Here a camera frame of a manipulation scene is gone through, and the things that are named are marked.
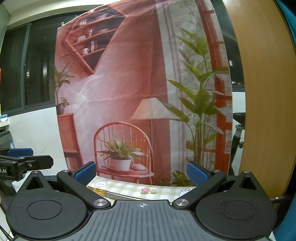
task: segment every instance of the round black pad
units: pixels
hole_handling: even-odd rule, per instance
[[[52,200],[40,200],[32,203],[28,209],[28,214],[35,219],[50,219],[59,215],[62,205]]]
[[[267,197],[221,192],[202,199],[196,217],[210,233],[230,240],[253,240],[269,235],[276,211]]]
[[[246,201],[230,200],[221,206],[222,213],[232,219],[244,220],[254,216],[255,207]]]
[[[12,232],[31,240],[60,238],[79,228],[86,218],[82,200],[44,188],[17,195],[6,213]]]

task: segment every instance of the red chair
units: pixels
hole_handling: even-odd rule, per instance
[[[104,141],[114,142],[114,137],[135,145],[141,149],[142,153],[147,155],[133,161],[134,164],[141,164],[146,167],[148,169],[146,173],[140,174],[141,171],[133,170],[126,172],[110,170],[108,168],[110,166],[109,159],[104,160],[105,166],[99,168],[101,165],[98,163],[98,157],[101,157],[101,160],[103,160],[105,155],[99,153],[99,151],[106,150]],[[152,177],[154,176],[154,173],[151,172],[151,162],[153,161],[152,147],[148,136],[140,128],[125,122],[113,122],[102,126],[94,135],[94,156],[98,176],[100,176],[100,173],[103,173],[110,175],[112,180],[114,180],[114,176],[133,178],[134,183],[139,183],[140,178],[148,178],[149,184],[152,185]]]

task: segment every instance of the white wall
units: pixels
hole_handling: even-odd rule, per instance
[[[233,107],[233,113],[236,112],[246,112],[246,95],[245,92],[233,92],[232,93],[232,107]],[[235,120],[232,122],[232,137],[235,134],[235,126],[239,123]],[[241,140],[244,141],[244,131],[242,131]],[[241,148],[237,149],[237,153],[234,157],[232,168],[235,175],[238,175],[239,172],[239,166],[242,158],[242,150]]]
[[[0,225],[4,228],[4,230],[9,233],[10,228],[8,227],[8,224],[6,222],[6,217],[2,209],[0,208]],[[0,231],[0,240],[1,241],[6,241],[5,235]]]
[[[3,41],[6,27],[8,25],[9,20],[10,20],[9,12],[7,11],[7,9],[3,4],[0,4],[0,51],[1,51],[2,41]]]
[[[55,107],[9,117],[9,131],[15,148],[32,148],[35,156],[54,159],[53,167],[42,171],[44,175],[67,169]]]

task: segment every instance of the crosshair mark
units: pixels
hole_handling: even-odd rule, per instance
[[[147,207],[147,206],[149,206],[149,205],[147,205],[146,203],[141,203],[141,204],[138,205],[138,206],[140,206],[141,208],[145,208],[145,207]]]

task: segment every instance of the bunny print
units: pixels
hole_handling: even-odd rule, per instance
[[[179,188],[178,191],[180,192],[179,197],[183,196],[185,193],[188,193],[192,190],[193,188],[188,188],[186,191],[183,188]]]
[[[94,185],[96,188],[104,189],[107,186],[107,183],[110,181],[104,181],[103,179],[99,179],[98,182]]]

